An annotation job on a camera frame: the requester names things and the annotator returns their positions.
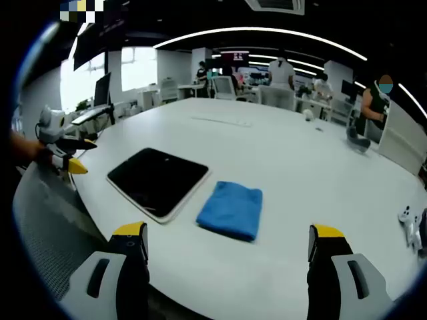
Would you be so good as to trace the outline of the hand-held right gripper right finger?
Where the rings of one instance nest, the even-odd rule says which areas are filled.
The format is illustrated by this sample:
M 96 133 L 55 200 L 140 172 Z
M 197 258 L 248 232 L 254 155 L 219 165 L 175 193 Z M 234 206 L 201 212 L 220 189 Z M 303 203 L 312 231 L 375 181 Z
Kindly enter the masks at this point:
M 336 228 L 310 226 L 308 267 L 308 319 L 383 319 L 393 306 L 383 275 Z

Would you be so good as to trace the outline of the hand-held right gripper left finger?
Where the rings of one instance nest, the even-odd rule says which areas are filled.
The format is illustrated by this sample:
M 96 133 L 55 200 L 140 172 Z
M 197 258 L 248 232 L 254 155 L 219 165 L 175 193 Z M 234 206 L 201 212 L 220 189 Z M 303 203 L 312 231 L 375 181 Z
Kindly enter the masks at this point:
M 70 276 L 60 300 L 71 319 L 147 319 L 147 223 L 116 229 Z

